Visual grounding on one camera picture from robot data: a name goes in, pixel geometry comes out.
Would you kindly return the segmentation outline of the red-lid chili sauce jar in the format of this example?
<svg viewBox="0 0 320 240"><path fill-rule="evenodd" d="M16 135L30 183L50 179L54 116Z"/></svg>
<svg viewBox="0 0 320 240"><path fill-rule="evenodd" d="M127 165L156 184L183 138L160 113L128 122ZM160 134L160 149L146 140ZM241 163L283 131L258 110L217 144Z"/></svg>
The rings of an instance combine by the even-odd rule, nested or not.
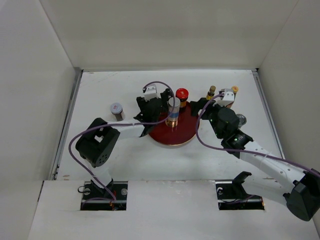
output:
<svg viewBox="0 0 320 240"><path fill-rule="evenodd" d="M175 92L175 97L180 100L180 110L184 111L187 106L189 91L186 88L178 88Z"/></svg>

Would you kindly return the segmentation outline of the silver-lid blue-label jar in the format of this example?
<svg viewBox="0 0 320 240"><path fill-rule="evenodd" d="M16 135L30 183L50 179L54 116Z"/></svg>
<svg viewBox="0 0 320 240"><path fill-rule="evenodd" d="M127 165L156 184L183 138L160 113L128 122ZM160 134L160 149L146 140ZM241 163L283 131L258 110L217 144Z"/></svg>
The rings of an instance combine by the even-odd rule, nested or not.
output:
<svg viewBox="0 0 320 240"><path fill-rule="evenodd" d="M166 119L168 127L174 128L178 125L180 105L181 101L177 97L171 97L168 100L168 117Z"/></svg>

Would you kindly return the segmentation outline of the green-label red sauce bottle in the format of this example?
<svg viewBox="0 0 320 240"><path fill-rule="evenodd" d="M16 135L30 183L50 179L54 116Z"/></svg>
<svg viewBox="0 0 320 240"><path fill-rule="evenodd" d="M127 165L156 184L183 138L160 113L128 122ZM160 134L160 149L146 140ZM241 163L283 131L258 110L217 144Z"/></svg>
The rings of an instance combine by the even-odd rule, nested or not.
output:
<svg viewBox="0 0 320 240"><path fill-rule="evenodd" d="M239 88L234 85L234 86L231 87L231 89L232 89L232 92L233 92L233 100L235 100L236 99L236 95L237 95L237 93L239 91Z"/></svg>

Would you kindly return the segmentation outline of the grey-top white salt grinder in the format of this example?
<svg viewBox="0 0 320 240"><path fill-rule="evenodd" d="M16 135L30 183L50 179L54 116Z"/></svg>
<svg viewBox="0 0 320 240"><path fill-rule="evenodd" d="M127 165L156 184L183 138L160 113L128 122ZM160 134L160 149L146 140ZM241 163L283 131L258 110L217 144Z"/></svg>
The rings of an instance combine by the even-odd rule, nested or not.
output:
<svg viewBox="0 0 320 240"><path fill-rule="evenodd" d="M239 119L238 128L240 129L242 126L244 126L247 123L247 118L240 113L238 113L236 116Z"/></svg>

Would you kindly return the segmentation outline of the white-lid dark spice jar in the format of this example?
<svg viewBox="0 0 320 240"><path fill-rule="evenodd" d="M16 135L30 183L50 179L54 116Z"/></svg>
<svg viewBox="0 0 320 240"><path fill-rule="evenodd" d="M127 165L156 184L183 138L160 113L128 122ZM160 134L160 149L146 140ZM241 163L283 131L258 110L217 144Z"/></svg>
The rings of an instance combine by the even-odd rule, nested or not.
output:
<svg viewBox="0 0 320 240"><path fill-rule="evenodd" d="M120 103L112 103L109 108L117 122L124 120L123 106Z"/></svg>

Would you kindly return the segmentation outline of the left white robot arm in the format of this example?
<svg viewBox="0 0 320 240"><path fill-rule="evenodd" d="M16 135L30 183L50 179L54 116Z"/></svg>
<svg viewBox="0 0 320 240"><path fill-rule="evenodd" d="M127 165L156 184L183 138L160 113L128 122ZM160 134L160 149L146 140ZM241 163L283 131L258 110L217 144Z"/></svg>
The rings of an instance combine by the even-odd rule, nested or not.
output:
<svg viewBox="0 0 320 240"><path fill-rule="evenodd" d="M86 160L87 165L80 163L91 175L91 184L100 199L114 199L112 192L113 179L109 171L102 173L97 171L109 159L117 141L129 138L142 138L149 135L155 127L163 123L161 119L169 110L168 101L173 97L171 88L166 88L160 95L157 94L155 85L151 84L143 88L143 97L137 97L136 102L140 112L128 121L106 122L102 118L96 118L87 130L72 139L76 141L75 149L80 157Z"/></svg>

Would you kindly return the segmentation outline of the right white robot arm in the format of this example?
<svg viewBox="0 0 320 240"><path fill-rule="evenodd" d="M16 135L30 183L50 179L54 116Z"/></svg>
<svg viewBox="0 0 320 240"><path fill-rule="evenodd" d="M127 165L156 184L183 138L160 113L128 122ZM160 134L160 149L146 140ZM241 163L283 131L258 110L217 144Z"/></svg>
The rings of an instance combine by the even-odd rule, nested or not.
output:
<svg viewBox="0 0 320 240"><path fill-rule="evenodd" d="M238 175L233 180L233 194L238 198L251 194L272 199L286 206L298 219L310 221L320 209L319 171L276 157L265 150L241 131L236 113L224 106L222 95L218 97L218 101L204 97L191 101L191 115L197 116L198 121L209 121L215 136L221 140L221 151L255 166L276 181L271 184L266 180L253 179L247 183Z"/></svg>

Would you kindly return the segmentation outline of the small yellow-label oil bottle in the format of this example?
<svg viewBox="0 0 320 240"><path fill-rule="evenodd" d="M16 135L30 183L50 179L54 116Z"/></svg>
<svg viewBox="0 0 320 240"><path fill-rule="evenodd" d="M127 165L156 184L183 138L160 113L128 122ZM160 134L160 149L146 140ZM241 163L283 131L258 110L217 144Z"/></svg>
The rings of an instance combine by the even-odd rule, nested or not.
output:
<svg viewBox="0 0 320 240"><path fill-rule="evenodd" d="M215 96L215 91L216 91L216 87L214 85L212 85L210 88L209 88L209 91L207 92L206 94L206 99L209 101L211 100L214 96Z"/></svg>

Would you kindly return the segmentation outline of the red round lacquer tray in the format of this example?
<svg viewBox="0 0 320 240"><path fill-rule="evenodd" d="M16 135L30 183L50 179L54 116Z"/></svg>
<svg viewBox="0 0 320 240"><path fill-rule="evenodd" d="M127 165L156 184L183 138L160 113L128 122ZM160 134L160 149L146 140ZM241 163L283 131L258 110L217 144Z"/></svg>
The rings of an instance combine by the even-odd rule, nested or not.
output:
<svg viewBox="0 0 320 240"><path fill-rule="evenodd" d="M171 127L162 122L154 127L149 136L163 145L183 145L196 136L197 119L198 115L191 115L191 105L187 101L186 107L179 112L177 126Z"/></svg>

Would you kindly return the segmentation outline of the right aluminium table rail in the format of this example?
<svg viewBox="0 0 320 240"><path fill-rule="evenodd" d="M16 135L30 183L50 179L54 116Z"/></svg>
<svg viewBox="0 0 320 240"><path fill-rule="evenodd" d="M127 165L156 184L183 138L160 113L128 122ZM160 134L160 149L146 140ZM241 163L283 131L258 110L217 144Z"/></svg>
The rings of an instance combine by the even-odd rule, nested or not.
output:
<svg viewBox="0 0 320 240"><path fill-rule="evenodd" d="M267 102L267 99L266 99L266 95L265 95L264 90L263 90L263 86L262 86L262 83L261 83L261 80L260 80L260 76L259 76L258 70L259 70L258 68L254 68L251 72L252 72L252 75L253 75L253 78L254 78L254 82L256 84L260 99L262 101L264 112L265 112L265 114L267 116L268 124L269 124L269 126L271 128L271 131L272 131L272 136L274 138L274 141L276 142L277 149L278 149L278 151L280 153L280 156L284 159L285 158L285 153L283 151L283 148L282 148L282 145L281 145L281 142L280 142L280 139L279 139L279 135L278 135L277 130L276 130L276 126L275 126L275 123L274 123L274 120L273 120L273 117L272 117L272 114L271 114L271 111L270 111L270 108L269 108L269 105L268 105L268 102Z"/></svg>

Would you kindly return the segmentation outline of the aluminium table rail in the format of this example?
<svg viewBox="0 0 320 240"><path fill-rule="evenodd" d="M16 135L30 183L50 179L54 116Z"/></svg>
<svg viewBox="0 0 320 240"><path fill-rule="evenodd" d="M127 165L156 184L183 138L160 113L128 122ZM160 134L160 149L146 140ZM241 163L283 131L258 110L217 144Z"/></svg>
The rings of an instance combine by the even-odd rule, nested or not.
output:
<svg viewBox="0 0 320 240"><path fill-rule="evenodd" d="M272 114L271 114L271 111L270 111L270 108L269 108L269 105L268 105L268 102L267 102L267 99L266 99L266 95L265 95L264 90L263 90L263 86L262 86L262 83L261 83L261 80L260 80L260 76L259 76L258 70L259 70L258 68L254 68L251 72L252 72L252 75L253 75L253 78L254 78L254 82L256 84L260 99L262 101L264 112L265 112L265 114L267 116L268 124L269 124L269 126L271 128L271 131L272 131L272 136L274 138L274 141L276 142L277 149L278 149L278 151L280 153L280 156L284 159L285 158L285 153L283 151L283 148L282 148L282 145L281 145L281 142L280 142L280 139L279 139L279 135L278 135L277 130L276 130L276 126L275 126L275 123L274 123L274 120L273 120L273 117L272 117Z"/></svg>
<svg viewBox="0 0 320 240"><path fill-rule="evenodd" d="M60 162L61 162L62 154L64 151L64 147L66 144L66 139L67 139L67 135L68 135L71 119L72 119L72 114L75 107L75 103L76 103L76 99L77 99L77 95L78 95L84 70L81 69L80 67L75 67L74 71L75 71L75 78L73 81L72 90L70 93L70 98L69 98L68 106L66 109L65 118L63 121L59 141L58 141L55 153L53 155L53 159L51 161L50 171L47 177L48 180L56 180L57 178L57 174L59 171Z"/></svg>

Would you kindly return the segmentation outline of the left aluminium table rail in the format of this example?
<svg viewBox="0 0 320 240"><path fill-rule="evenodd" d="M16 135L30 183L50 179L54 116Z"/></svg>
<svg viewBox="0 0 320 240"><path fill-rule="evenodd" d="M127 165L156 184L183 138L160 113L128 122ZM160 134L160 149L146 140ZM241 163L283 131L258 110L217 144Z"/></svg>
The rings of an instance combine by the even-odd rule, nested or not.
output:
<svg viewBox="0 0 320 240"><path fill-rule="evenodd" d="M81 69L80 67L75 67L74 71L75 71L75 78L73 81L72 90L70 93L70 98L69 98L68 106L66 109L65 118L63 121L59 141L58 141L55 153L53 155L53 159L51 161L50 171L47 177L48 180L56 180L57 178L57 174L59 171L60 162L61 162L62 154L64 151L64 147L66 144L66 139L67 139L67 135L68 135L71 119L72 119L72 114L75 107L75 103L76 103L76 99L77 99L77 95L78 95L84 70Z"/></svg>

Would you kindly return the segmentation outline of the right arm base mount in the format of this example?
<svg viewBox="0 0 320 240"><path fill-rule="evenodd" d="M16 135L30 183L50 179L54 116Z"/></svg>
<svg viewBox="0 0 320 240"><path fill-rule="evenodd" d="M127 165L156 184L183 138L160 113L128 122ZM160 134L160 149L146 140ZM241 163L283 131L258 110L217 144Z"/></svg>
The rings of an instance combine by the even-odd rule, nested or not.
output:
<svg viewBox="0 0 320 240"><path fill-rule="evenodd" d="M221 211L265 210L261 196L247 194L242 184L250 172L243 171L234 179L215 181L217 204Z"/></svg>

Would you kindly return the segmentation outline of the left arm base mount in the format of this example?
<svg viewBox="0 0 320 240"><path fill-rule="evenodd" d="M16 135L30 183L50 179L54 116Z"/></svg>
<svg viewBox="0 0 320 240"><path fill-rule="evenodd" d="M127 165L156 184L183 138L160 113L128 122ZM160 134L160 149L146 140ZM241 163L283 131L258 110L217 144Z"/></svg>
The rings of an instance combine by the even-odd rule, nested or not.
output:
<svg viewBox="0 0 320 240"><path fill-rule="evenodd" d="M92 180L78 187L81 194L81 211L125 211L128 197L127 181L112 181L107 188L116 200L104 188L98 187Z"/></svg>

